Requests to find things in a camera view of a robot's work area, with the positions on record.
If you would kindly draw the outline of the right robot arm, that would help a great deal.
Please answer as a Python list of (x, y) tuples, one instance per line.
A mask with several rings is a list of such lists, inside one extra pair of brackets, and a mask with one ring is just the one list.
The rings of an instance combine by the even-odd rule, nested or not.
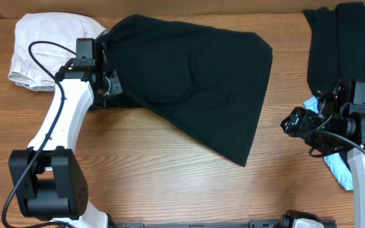
[(352, 175), (356, 227), (365, 227), (365, 82), (342, 82), (318, 94), (319, 112), (296, 107), (281, 122), (283, 132), (303, 139), (309, 155), (346, 156)]

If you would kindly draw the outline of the black t-shirt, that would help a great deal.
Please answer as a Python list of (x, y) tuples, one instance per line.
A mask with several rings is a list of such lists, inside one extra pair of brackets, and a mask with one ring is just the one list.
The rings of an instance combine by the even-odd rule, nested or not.
[(99, 42), (122, 93), (109, 108), (147, 108), (239, 165), (252, 147), (272, 65), (253, 32), (132, 15)]

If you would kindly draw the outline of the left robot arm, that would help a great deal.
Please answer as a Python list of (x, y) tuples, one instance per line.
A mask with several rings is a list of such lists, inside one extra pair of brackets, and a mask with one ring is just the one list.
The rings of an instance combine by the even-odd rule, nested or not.
[(123, 93), (116, 71), (107, 71), (104, 44), (92, 38), (76, 41), (74, 57), (56, 73), (53, 101), (41, 128), (26, 149), (14, 150), (8, 160), (13, 189), (1, 213), (13, 198), (24, 217), (40, 220), (39, 227), (114, 227), (108, 213), (89, 201), (86, 178), (75, 157), (83, 119), (91, 106)]

